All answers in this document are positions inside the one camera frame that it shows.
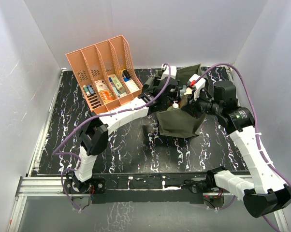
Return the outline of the yellow round pump bottle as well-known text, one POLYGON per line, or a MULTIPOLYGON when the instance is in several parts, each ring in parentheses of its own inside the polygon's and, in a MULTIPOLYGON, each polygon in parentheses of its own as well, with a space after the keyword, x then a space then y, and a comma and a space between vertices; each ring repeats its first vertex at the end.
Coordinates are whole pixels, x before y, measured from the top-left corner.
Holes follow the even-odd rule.
POLYGON ((169 108, 169 110, 176 110, 179 109, 179 104, 174 102, 169 108))

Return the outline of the brown pump bottle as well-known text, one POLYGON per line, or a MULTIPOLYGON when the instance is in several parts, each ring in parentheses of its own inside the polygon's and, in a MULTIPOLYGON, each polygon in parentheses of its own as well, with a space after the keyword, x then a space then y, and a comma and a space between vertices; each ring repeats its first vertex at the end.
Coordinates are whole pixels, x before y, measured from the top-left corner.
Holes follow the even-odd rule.
POLYGON ((188 87, 188 88, 186 88, 184 95, 190 95, 190 94, 192 94, 192 89, 190 87, 188 87))

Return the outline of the green canvas bag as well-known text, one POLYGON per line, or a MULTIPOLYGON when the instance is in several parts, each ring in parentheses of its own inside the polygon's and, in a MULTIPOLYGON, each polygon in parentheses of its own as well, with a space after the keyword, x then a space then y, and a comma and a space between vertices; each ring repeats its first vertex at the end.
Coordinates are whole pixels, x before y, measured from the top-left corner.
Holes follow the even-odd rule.
MULTIPOLYGON (((187 82, 193 74, 202 75, 200 64, 177 68, 175 80, 179 81, 179 98, 176 103, 179 104, 179 109, 169 110, 168 108, 174 103, 170 101, 166 110, 156 112, 160 135, 177 138, 190 138, 198 135, 197 130, 204 121, 206 114, 202 114, 201 117, 192 116, 189 101, 193 98, 194 90, 192 90, 192 94, 184 95, 186 88, 189 87, 187 82)), ((161 75, 162 70, 156 70, 155 76, 145 82, 142 91, 157 85, 161 81, 161 75)))

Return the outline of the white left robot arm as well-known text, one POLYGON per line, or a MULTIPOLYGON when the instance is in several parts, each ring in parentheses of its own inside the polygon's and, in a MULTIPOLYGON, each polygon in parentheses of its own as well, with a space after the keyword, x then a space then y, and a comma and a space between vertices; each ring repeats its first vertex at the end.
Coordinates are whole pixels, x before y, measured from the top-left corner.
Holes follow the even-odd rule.
POLYGON ((167 109, 173 97, 178 96, 179 81, 164 78, 157 85, 148 87, 131 102, 110 112, 96 115, 82 126, 77 170, 72 174, 71 188, 80 193, 90 189, 90 179, 96 158, 108 145, 108 136, 115 130, 136 119, 167 109))

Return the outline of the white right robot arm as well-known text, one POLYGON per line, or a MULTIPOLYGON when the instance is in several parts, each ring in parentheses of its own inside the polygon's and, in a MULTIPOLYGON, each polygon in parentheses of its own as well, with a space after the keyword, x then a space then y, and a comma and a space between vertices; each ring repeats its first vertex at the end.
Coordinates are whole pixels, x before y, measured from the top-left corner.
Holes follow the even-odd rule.
POLYGON ((217 117, 238 147, 253 180, 246 181, 220 166, 207 172, 204 186, 213 192, 227 190, 243 201, 254 218, 287 207, 291 203, 291 184, 274 172, 271 162, 263 159, 265 150, 257 141, 254 117, 249 109, 238 105, 235 85, 231 81, 217 81, 213 95, 208 93, 204 78, 192 81, 189 87, 193 115, 217 117))

